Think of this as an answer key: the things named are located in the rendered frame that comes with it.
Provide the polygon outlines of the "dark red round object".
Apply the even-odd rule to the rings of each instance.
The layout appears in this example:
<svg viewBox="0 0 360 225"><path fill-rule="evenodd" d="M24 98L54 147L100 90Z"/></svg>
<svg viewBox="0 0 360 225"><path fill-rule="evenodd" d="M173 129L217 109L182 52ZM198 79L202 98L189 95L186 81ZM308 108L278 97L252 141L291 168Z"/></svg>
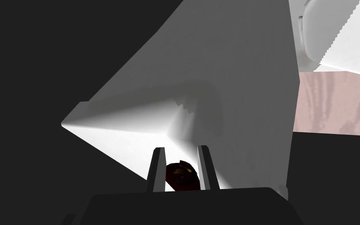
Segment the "dark red round object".
<svg viewBox="0 0 360 225"><path fill-rule="evenodd" d="M166 166L166 183L174 191L201 190L196 170L190 163L182 160Z"/></svg>

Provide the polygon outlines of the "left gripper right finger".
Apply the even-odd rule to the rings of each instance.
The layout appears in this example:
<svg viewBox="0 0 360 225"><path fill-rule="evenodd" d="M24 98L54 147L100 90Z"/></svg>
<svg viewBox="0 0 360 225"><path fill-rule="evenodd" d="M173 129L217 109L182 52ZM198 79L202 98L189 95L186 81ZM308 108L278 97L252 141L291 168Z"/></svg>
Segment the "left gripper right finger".
<svg viewBox="0 0 360 225"><path fill-rule="evenodd" d="M210 154L210 150L206 145L197 146L198 157L198 175L201 190L220 190L216 171Z"/></svg>

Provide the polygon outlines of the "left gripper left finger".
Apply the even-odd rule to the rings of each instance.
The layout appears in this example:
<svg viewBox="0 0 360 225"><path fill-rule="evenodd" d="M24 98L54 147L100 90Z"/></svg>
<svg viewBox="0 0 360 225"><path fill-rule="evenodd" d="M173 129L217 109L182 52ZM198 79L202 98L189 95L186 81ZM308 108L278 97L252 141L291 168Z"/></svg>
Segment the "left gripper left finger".
<svg viewBox="0 0 360 225"><path fill-rule="evenodd" d="M153 151L148 170L146 192L165 192L166 183L166 155L164 147L157 147Z"/></svg>

